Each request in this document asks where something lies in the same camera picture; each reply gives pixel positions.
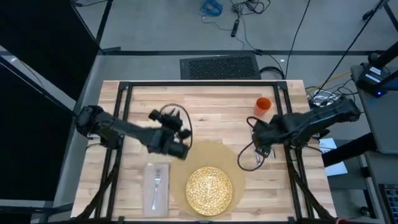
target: silver fork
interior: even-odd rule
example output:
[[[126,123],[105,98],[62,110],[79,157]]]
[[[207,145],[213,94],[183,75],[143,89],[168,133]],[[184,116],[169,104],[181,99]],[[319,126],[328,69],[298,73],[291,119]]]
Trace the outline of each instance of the silver fork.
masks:
[[[154,200],[152,202],[152,210],[156,209],[156,198],[157,198],[157,187],[160,183],[160,169],[156,169],[155,171],[155,195]]]

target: paper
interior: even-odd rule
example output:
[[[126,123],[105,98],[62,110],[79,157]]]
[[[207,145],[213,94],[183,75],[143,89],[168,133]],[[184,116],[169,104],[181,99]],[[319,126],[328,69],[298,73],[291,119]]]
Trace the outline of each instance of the paper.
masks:
[[[322,154],[337,148],[336,143],[332,138],[321,139],[319,142],[319,147],[320,150],[322,151]],[[333,175],[348,173],[347,168],[344,165],[344,162],[339,162],[335,165],[328,166],[325,168],[325,170],[326,170],[326,175],[328,177]]]

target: floor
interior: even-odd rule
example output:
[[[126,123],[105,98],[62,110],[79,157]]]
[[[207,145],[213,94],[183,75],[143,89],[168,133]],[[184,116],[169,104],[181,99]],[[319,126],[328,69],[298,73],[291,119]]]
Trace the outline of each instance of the floor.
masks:
[[[96,0],[80,0],[83,4]],[[104,34],[100,42],[103,49],[121,47],[121,50],[250,50],[245,41],[244,26],[241,21],[237,37],[245,42],[231,38],[229,31],[219,30],[216,24],[201,21],[199,7],[201,1],[187,0],[114,0]],[[219,0],[224,6],[220,17],[206,17],[204,21],[214,21],[220,27],[230,29],[236,15],[230,11],[228,0]],[[269,9],[261,15],[244,17],[246,38],[257,49],[290,50],[297,26],[301,20],[308,0],[273,0]],[[294,50],[346,50],[364,22],[362,15],[377,4],[378,0],[314,0],[311,1],[307,15],[295,41]],[[398,1],[389,3],[398,15]],[[77,10],[83,21],[96,36],[106,3]],[[370,21],[351,50],[384,50],[398,39],[385,10],[381,9]],[[286,70],[287,55],[279,52],[273,55]],[[206,57],[206,55],[175,56],[99,56],[93,67],[90,82],[83,104],[95,104],[102,80],[178,80],[180,79],[179,60],[181,58]],[[305,86],[321,84],[333,70],[341,56],[325,56],[313,52],[309,55],[290,57],[288,79],[304,80]],[[350,66],[366,62],[367,56],[347,56],[335,75],[349,70]],[[257,56],[259,67],[276,66],[268,56]],[[398,66],[398,60],[389,66]],[[263,73],[262,79],[279,78],[274,73]],[[327,86],[343,83],[349,76],[337,79]],[[352,83],[348,87],[355,90]],[[359,98],[356,100],[361,108]],[[355,123],[335,124],[330,137],[336,139],[355,139],[369,132],[365,115]],[[74,137],[70,154],[60,181],[60,190],[55,204],[73,202],[80,175],[76,164],[82,163],[82,150],[86,141]],[[363,196],[357,192],[332,191],[337,213],[341,218],[356,217],[356,207],[364,205]]]

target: plastic cup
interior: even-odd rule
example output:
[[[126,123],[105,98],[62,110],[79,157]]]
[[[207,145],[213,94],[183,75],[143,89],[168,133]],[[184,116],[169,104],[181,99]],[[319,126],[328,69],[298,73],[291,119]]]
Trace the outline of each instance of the plastic cup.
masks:
[[[254,107],[254,115],[263,116],[269,108],[271,108],[271,101],[268,98],[258,98]]]

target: gold plate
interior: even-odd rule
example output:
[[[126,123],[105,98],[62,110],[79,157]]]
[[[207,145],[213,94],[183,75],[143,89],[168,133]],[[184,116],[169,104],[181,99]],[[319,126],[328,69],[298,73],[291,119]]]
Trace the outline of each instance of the gold plate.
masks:
[[[188,179],[186,195],[189,205],[199,214],[214,216],[223,212],[232,199],[233,188],[228,176],[215,167],[202,167]]]

